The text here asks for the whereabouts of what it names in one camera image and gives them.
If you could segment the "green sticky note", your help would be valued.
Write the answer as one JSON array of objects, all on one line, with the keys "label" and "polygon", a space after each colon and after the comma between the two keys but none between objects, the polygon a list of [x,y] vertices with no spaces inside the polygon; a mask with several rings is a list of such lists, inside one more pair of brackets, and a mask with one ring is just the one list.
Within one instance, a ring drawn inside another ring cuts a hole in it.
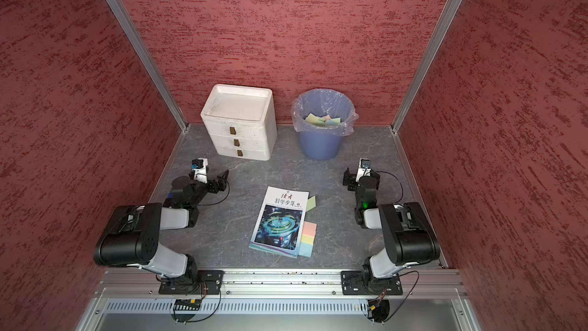
[{"label": "green sticky note", "polygon": [[316,197],[312,196],[307,201],[306,212],[313,210],[315,207],[316,207]]}]

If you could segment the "pink sticky note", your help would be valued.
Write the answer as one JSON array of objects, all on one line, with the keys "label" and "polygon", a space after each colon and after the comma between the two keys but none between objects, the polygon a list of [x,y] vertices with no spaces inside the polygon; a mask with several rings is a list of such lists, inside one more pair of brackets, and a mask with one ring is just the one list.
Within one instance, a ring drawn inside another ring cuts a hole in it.
[{"label": "pink sticky note", "polygon": [[312,222],[305,222],[303,225],[303,235],[309,237],[315,237],[315,233],[317,230],[317,224]]}]

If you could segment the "children's science magazine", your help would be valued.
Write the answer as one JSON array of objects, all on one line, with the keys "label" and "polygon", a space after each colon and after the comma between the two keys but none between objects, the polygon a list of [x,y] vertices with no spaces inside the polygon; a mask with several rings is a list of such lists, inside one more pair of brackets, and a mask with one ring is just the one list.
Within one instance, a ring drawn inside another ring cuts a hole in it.
[{"label": "children's science magazine", "polygon": [[268,186],[249,248],[298,257],[308,200],[308,192]]}]

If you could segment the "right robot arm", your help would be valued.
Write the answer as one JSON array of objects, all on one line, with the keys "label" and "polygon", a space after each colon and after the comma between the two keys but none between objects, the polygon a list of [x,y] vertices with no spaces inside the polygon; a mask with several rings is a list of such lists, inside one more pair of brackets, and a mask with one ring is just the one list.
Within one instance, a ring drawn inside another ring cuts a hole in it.
[{"label": "right robot arm", "polygon": [[367,291],[389,287],[402,270],[436,261],[441,256],[438,239],[417,202],[379,204],[377,192],[381,175],[368,168],[357,173],[346,170],[342,184],[355,193],[355,221],[364,229],[380,229],[384,248],[369,257],[358,274],[347,276],[358,280]]}]

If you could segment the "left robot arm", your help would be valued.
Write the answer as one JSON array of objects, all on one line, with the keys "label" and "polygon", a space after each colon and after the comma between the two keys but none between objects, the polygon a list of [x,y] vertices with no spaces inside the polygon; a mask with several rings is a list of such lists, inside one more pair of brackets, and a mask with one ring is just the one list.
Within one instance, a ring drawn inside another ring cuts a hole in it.
[{"label": "left robot arm", "polygon": [[162,231],[193,228],[198,205],[206,195],[230,190],[228,176],[225,170],[208,181],[194,172],[174,179],[164,202],[115,208],[96,243],[94,262],[102,267],[148,271],[160,282],[161,294],[203,291],[206,277],[198,273],[195,259],[167,248],[159,237]]}]

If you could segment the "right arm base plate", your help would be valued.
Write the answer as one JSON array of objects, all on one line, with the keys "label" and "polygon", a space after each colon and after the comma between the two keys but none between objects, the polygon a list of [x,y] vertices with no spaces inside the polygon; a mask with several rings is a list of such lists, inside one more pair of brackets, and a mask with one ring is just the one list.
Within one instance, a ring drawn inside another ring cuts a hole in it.
[{"label": "right arm base plate", "polygon": [[403,288],[398,276],[379,279],[362,271],[342,271],[341,288],[346,296],[400,296]]}]

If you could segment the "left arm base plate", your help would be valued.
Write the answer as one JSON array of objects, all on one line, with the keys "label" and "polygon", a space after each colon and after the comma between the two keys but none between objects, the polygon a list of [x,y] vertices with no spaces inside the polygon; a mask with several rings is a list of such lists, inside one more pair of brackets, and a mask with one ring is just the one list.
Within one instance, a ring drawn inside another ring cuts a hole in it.
[{"label": "left arm base plate", "polygon": [[158,293],[160,295],[218,295],[224,272],[221,270],[198,271],[195,278],[175,277],[160,280]]}]

